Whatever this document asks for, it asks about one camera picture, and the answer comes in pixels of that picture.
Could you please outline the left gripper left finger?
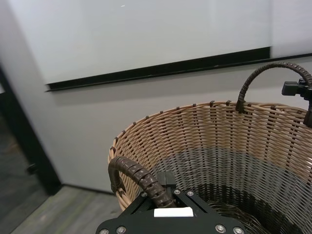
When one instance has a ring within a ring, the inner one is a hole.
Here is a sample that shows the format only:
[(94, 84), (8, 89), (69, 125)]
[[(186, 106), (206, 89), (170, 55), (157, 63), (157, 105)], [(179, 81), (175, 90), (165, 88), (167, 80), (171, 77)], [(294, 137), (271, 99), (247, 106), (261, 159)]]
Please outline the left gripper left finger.
[[(156, 179), (164, 188), (165, 194), (168, 194), (167, 189), (167, 179), (165, 172), (159, 172), (156, 175)], [(154, 201), (147, 195), (146, 192), (140, 192), (136, 199), (126, 208), (127, 215), (138, 214), (141, 212), (145, 212), (148, 210), (153, 210), (158, 208), (158, 206), (154, 203)]]

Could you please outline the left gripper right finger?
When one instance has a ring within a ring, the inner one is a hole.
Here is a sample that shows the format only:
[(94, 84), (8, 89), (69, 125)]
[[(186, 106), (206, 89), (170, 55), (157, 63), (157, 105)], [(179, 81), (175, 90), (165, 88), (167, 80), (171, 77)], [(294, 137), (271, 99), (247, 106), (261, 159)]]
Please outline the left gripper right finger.
[(177, 188), (175, 175), (171, 171), (165, 172), (165, 188), (176, 207), (190, 207), (195, 215), (203, 213), (216, 215), (216, 211), (195, 192), (192, 190), (183, 192), (181, 189)]

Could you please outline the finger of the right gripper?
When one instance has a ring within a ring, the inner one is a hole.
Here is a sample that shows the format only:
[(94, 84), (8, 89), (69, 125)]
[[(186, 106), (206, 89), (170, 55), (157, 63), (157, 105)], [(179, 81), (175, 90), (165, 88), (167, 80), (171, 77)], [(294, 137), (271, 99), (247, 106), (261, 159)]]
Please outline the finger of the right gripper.
[(300, 79), (298, 82), (295, 81), (286, 81), (284, 82), (282, 88), (282, 95), (284, 96), (295, 96), (300, 95), (304, 100), (312, 99), (312, 89), (304, 81)]

